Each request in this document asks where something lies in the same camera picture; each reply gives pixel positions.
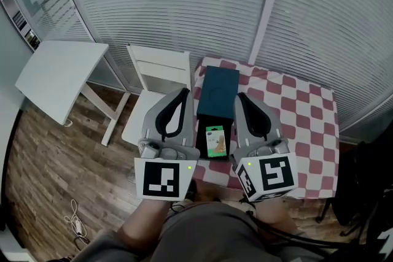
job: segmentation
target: white chair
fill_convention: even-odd
[[[165,95],[149,91],[144,75],[163,80],[183,83],[191,90],[190,53],[178,53],[171,50],[156,49],[135,45],[127,46],[136,73],[142,83],[143,90],[124,128],[122,139],[138,144],[142,137],[142,126],[146,113]],[[178,108],[166,127],[168,132],[175,131],[179,122]]]

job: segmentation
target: table leg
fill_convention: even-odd
[[[125,104],[128,101],[131,93],[124,93],[122,99],[120,100],[116,111],[113,111],[87,84],[82,88],[81,93],[90,101],[92,102],[100,111],[102,111],[107,117],[111,119],[108,128],[105,131],[105,135],[103,140],[101,141],[102,145],[107,146],[109,139],[115,129],[117,120],[123,111]]]

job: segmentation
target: red and white checkered tablecloth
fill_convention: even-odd
[[[288,196],[331,198],[335,196],[338,176],[338,120],[333,90],[223,58],[204,57],[195,70],[194,115],[201,96],[206,66],[240,71],[239,92],[245,92],[269,105],[282,124],[291,152],[297,156],[299,187]],[[230,153],[237,148],[232,126]],[[194,178],[229,188],[241,189],[230,162],[199,160]]]

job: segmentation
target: table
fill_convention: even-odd
[[[339,152],[337,105],[333,90],[261,67],[224,58],[204,57],[195,70],[195,121],[206,66],[239,70],[238,91],[264,101],[280,118],[289,150],[297,156],[299,187],[288,196],[309,199],[334,197]],[[230,153],[236,147],[232,126]],[[241,189],[229,162],[199,160],[194,178]]]
[[[116,111],[113,111],[86,84],[108,49],[107,44],[45,40],[29,59],[15,86],[61,125],[66,124],[79,93],[82,93],[111,119],[101,142],[107,146],[130,96],[124,93]]]

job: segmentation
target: chair backrest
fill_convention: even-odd
[[[127,45],[136,73],[145,90],[149,90],[143,75],[186,84],[191,90],[190,52]]]

